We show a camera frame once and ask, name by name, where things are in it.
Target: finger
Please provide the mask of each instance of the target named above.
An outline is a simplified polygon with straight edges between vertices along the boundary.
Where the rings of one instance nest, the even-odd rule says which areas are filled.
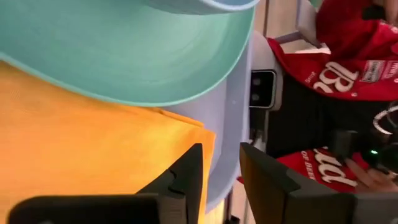
[[[384,0],[373,0],[373,4],[378,6],[384,6]]]
[[[370,192],[371,190],[369,189],[369,187],[367,187],[366,185],[364,185],[362,182],[358,181],[357,185],[355,187],[355,192],[357,193],[366,193],[366,192]]]
[[[375,189],[377,192],[398,192],[398,186],[391,183],[388,183],[386,185],[380,185]]]
[[[382,172],[380,172],[376,169],[369,169],[368,174],[371,178],[373,178],[375,181],[377,181],[379,183],[391,182],[391,179],[386,174],[383,174]]]
[[[388,178],[392,181],[395,181],[397,178],[397,174],[394,172],[390,172],[390,174],[388,175]]]
[[[398,1],[384,0],[384,10],[386,12],[386,20],[388,23],[395,25],[398,16]]]
[[[357,163],[355,163],[351,159],[346,159],[345,162],[348,168],[355,174],[359,181],[361,181],[368,187],[374,185],[374,179],[364,169],[362,169],[362,167],[357,165]]]

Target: orange fabric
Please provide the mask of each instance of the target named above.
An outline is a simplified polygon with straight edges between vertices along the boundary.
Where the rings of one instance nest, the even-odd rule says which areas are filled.
[[[214,140],[198,121],[87,98],[0,62],[0,223],[35,195],[134,194],[196,142],[203,223]]]

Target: white lettering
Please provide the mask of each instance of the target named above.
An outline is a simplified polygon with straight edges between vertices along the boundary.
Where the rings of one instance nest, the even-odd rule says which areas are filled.
[[[307,168],[311,168],[311,169],[312,169],[312,164],[309,163],[309,162],[305,162],[305,166],[306,166]]]
[[[317,75],[315,72],[311,72],[311,75],[305,79],[305,82],[310,83],[312,79],[315,77],[315,75]]]
[[[301,155],[303,156],[304,160],[306,160],[306,161],[309,161],[309,160],[310,160],[310,158],[308,157],[308,154],[307,154],[306,151],[302,151],[302,152],[301,152]]]
[[[313,174],[312,168],[311,168],[311,167],[307,167],[307,172],[308,172],[309,174]]]
[[[350,91],[354,85],[354,81],[358,78],[359,72],[350,72],[347,68],[341,66],[336,62],[328,62],[326,65],[326,69],[324,69],[319,75],[320,82],[316,82],[313,85],[314,89],[320,88],[325,93],[333,93],[333,90],[329,85],[334,85],[335,89],[339,92]],[[326,72],[331,71],[335,75],[336,78],[328,78],[326,77]],[[347,85],[342,84],[342,80],[347,81]]]
[[[395,76],[398,72],[398,62],[391,61],[388,62],[386,71],[384,72],[382,79],[388,79]]]
[[[315,178],[315,175],[313,174],[313,172],[312,172],[312,173],[309,173],[308,176],[309,176],[309,178],[312,179],[312,180],[317,180],[317,179]]]
[[[320,164],[318,170],[322,175],[322,180],[328,183],[335,181],[352,187],[356,186],[356,182],[347,179],[345,173],[338,168],[341,167],[341,164],[336,160],[336,158],[325,155],[316,149],[314,149],[314,152],[316,153],[315,159]]]

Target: logo patch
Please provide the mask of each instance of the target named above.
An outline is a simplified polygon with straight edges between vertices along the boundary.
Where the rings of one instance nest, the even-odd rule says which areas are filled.
[[[392,78],[397,75],[398,72],[398,61],[390,61],[387,63],[386,70],[383,73],[381,79]]]
[[[325,69],[319,74],[319,82],[313,84],[315,90],[320,89],[325,93],[333,93],[334,89],[340,93],[350,91],[355,80],[359,77],[359,71],[351,72],[336,62],[328,62]],[[326,76],[327,73],[334,74],[333,78]]]
[[[361,81],[369,83],[375,83],[379,81],[383,68],[384,68],[384,61],[368,60]]]

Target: hand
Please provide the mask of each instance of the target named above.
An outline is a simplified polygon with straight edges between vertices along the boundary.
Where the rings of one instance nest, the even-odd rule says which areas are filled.
[[[398,0],[373,0],[373,3],[384,7],[389,24],[398,25]]]
[[[392,181],[395,175],[386,175],[375,169],[365,171],[351,159],[345,162],[358,178],[357,192],[398,192],[398,186]]]

